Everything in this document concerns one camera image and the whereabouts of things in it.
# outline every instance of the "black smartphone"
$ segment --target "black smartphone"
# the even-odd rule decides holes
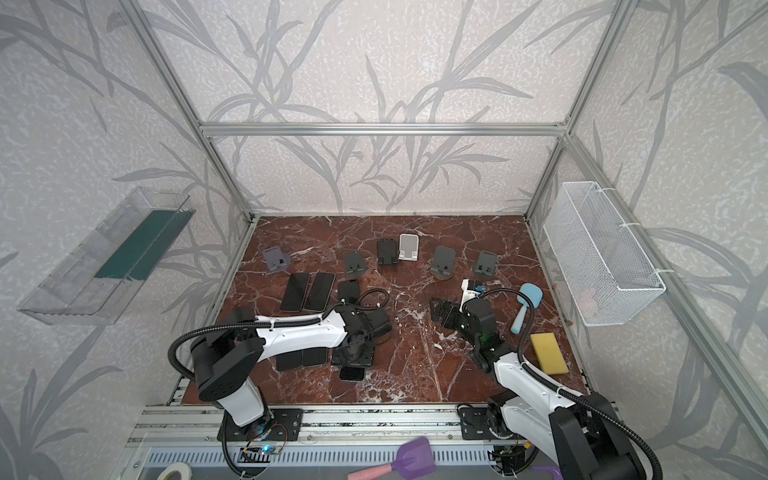
[[[275,363],[275,370],[278,372],[297,369],[301,366],[301,350],[275,355]]]
[[[326,305],[328,305],[328,299],[331,296],[333,282],[335,281],[335,273],[315,273],[310,294],[306,297],[306,302],[304,302],[304,309],[310,312],[322,312],[325,310]]]
[[[358,366],[343,366],[339,372],[342,382],[362,382],[366,377],[366,369]]]
[[[300,312],[306,296],[306,288],[310,285],[310,275],[299,272],[291,273],[288,277],[286,292],[280,304],[281,312]]]
[[[339,282],[339,301],[344,300],[352,305],[360,298],[360,282],[357,280],[345,280]]]
[[[301,364],[303,366],[321,366],[328,362],[328,349],[318,346],[301,351]]]

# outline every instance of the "red marble surface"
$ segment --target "red marble surface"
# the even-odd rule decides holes
[[[400,261],[395,268],[376,265],[376,242],[398,239],[401,233],[419,235],[419,260]],[[262,251],[280,246],[290,253],[286,272],[266,275]],[[456,249],[455,274],[437,280],[429,272],[435,247]],[[344,280],[344,253],[361,250],[368,271],[361,290],[381,287],[391,294],[386,307],[392,319],[389,338],[376,347],[374,363],[362,382],[339,380],[338,367],[298,368],[277,372],[274,360],[257,364],[251,373],[268,403],[354,402],[484,402],[503,388],[484,375],[469,358],[470,346],[458,334],[433,323],[429,299],[459,301],[461,282],[475,278],[472,264],[481,250],[498,254],[498,273],[486,286],[519,288],[529,282],[541,287],[544,298],[537,309],[533,333],[554,332],[571,371],[554,376],[573,389],[584,391],[576,360],[547,289],[522,217],[262,217],[240,269],[221,309],[219,319],[238,306],[254,306],[268,316],[286,316],[280,301],[291,272],[332,272]],[[509,326],[520,304],[512,296],[492,300],[498,328],[508,343],[516,344]],[[536,362],[530,345],[526,357]],[[184,403],[200,403],[190,384]]]

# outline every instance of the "transparent acrylic box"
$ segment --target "transparent acrylic box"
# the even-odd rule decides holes
[[[185,209],[187,194],[149,191],[139,187],[131,192],[106,220],[48,278],[43,280],[19,306],[19,310],[49,325],[112,325],[146,281],[157,264],[147,264],[165,253],[187,224],[194,210]],[[112,275],[99,274],[131,234],[154,211],[168,212],[155,222],[137,248]]]

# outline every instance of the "pink handle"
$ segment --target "pink handle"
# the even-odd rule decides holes
[[[392,471],[392,464],[379,465],[378,467],[366,468],[359,472],[350,473],[346,476],[346,480],[375,480],[376,478],[386,475]]]

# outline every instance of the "aluminum frame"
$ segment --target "aluminum frame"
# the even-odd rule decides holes
[[[584,80],[581,82],[573,106],[571,106],[571,110],[565,117],[564,123],[566,128],[564,134],[572,133],[576,127],[581,114],[587,107],[589,98],[592,96],[594,89],[598,86],[598,82],[602,78],[605,68],[611,60],[611,56],[613,56],[622,35],[624,35],[624,30],[626,30],[629,25],[630,17],[632,16],[632,12],[634,12],[635,7],[637,7],[637,2],[638,0],[618,0],[616,2],[614,11],[611,14],[611,20],[605,28],[605,33],[600,41],[598,50],[592,58],[592,62],[587,69],[587,74],[584,76]],[[541,175],[541,178],[536,185],[534,196],[531,198],[531,203],[528,204],[528,209],[525,211],[526,219],[530,218],[534,210],[536,210],[536,207],[541,201],[541,194],[544,191],[544,186],[549,183],[552,175],[554,175],[554,172],[558,169],[562,151],[564,150],[561,141],[562,137],[559,137],[558,142],[554,146],[554,150],[549,157],[547,167],[545,167],[544,173]]]
[[[137,0],[117,0],[118,5],[123,13],[126,25],[136,35],[139,45],[144,49],[144,52],[149,57],[152,65],[157,70],[157,74],[160,76],[163,83],[167,87],[170,95],[176,101],[181,116],[187,122],[192,135],[195,136],[197,142],[200,144],[200,148],[205,152],[211,166],[216,171],[217,175],[224,183],[225,188],[232,196],[233,201],[243,211],[243,215],[250,220],[253,217],[252,212],[248,206],[248,202],[245,196],[237,187],[231,172],[227,169],[227,166],[222,161],[216,149],[209,139],[200,131],[200,120],[195,113],[191,100],[184,92],[181,82],[175,75],[173,68],[170,65],[163,48],[160,46],[160,42],[149,25],[147,17],[144,15],[144,11],[139,6]]]
[[[613,188],[611,181],[578,137],[566,134],[563,143],[565,150],[573,157],[587,179],[597,182],[604,189]],[[629,224],[639,223],[616,190],[605,190],[605,193],[624,220]],[[662,270],[673,270],[645,229],[639,224],[631,227],[634,228],[634,235],[652,264]],[[725,339],[717,332],[680,276],[672,272],[661,275],[665,275],[664,282],[667,284],[667,292],[663,295],[667,305],[707,367],[717,377],[726,396],[741,414],[760,448],[768,455],[768,399],[726,344]]]
[[[565,132],[562,123],[487,124],[383,124],[383,123],[209,123],[200,129],[206,137],[306,135],[398,135],[398,136],[532,136],[557,137]]]
[[[484,403],[473,403],[484,406]],[[433,445],[509,445],[510,440],[464,440],[456,404],[320,404],[271,406],[304,410],[301,431],[292,447],[343,447],[345,445],[401,445],[425,436]],[[222,411],[212,406],[147,407],[129,435],[111,480],[140,478],[142,466],[153,447],[212,447],[220,449],[216,436]],[[267,445],[272,442],[252,442]],[[230,449],[245,442],[227,442]]]

